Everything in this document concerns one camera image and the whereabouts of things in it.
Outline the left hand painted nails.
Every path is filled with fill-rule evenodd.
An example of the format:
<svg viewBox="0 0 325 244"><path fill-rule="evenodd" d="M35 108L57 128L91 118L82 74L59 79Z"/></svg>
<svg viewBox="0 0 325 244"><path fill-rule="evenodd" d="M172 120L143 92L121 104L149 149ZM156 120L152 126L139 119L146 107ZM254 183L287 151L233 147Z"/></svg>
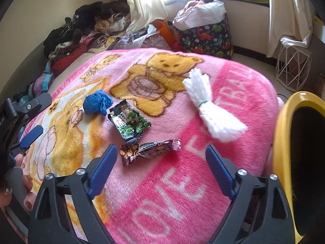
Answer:
<svg viewBox="0 0 325 244"><path fill-rule="evenodd" d="M33 179L24 174L23 155L14 158L1 153L1 208L10 218L29 220L36 195L32 191Z"/></svg>

